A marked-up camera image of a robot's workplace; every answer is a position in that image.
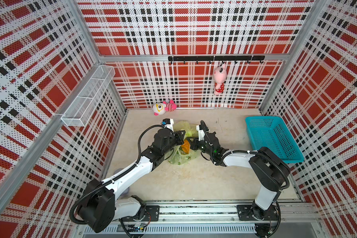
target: plaid wall panel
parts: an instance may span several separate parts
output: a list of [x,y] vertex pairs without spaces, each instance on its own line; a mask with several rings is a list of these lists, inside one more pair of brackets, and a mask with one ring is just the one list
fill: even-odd
[[293,164],[332,237],[357,237],[357,1],[329,1],[263,112],[286,122],[305,156]]
[[86,127],[62,126],[1,214],[1,238],[71,235],[70,207],[100,179],[121,111],[106,89]]
[[93,59],[62,1],[0,1],[0,183]]
[[78,0],[102,55],[287,53],[313,0]]
[[258,108],[281,61],[226,62],[225,90],[214,96],[212,74],[222,62],[114,62],[114,82],[127,108],[174,100],[178,107]]

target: plastic bag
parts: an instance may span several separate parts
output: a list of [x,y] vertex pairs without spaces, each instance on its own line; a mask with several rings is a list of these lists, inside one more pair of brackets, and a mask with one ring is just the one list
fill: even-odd
[[173,124],[174,131],[185,130],[184,135],[184,144],[178,145],[173,148],[173,152],[167,153],[166,159],[171,164],[181,165],[185,164],[191,159],[194,159],[198,156],[198,153],[190,149],[190,144],[186,140],[187,137],[196,137],[198,136],[198,131],[196,130],[195,124],[189,124],[187,121],[179,121]]

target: beige floor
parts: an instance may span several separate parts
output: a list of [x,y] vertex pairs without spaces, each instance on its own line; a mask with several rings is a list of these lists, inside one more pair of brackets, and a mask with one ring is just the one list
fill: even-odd
[[[252,149],[245,118],[260,115],[257,109],[178,109],[154,116],[152,110],[129,110],[107,177],[137,158],[137,141],[147,127],[160,124],[165,118],[175,122],[199,124],[204,120],[210,132],[216,131],[220,145],[227,149]],[[142,139],[142,151],[153,142],[157,129],[148,131]],[[143,200],[239,200],[254,199],[260,182],[248,168],[214,166],[201,156],[184,165],[164,161],[154,171],[130,187],[128,195]],[[297,199],[292,186],[282,192],[281,199]]]

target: pink stuffed toy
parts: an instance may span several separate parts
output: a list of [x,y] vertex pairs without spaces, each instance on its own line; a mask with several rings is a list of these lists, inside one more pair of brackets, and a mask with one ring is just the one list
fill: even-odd
[[165,111],[167,112],[173,112],[174,110],[176,110],[177,105],[173,100],[170,100],[168,103],[163,102],[167,107],[165,108]]
[[162,115],[165,112],[173,112],[176,110],[177,105],[173,100],[170,100],[168,103],[167,102],[162,102],[162,103],[156,103],[153,105],[152,110],[153,114],[155,116]]
[[224,82],[226,80],[226,64],[222,64],[220,67],[216,68],[213,72],[214,78],[214,95],[220,95],[224,91]]

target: pink pig plush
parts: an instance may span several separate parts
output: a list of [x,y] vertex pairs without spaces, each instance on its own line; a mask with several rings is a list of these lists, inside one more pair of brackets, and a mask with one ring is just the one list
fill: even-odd
[[214,95],[220,95],[224,91],[224,82],[226,80],[226,64],[222,64],[220,67],[216,68],[213,72],[214,78]]

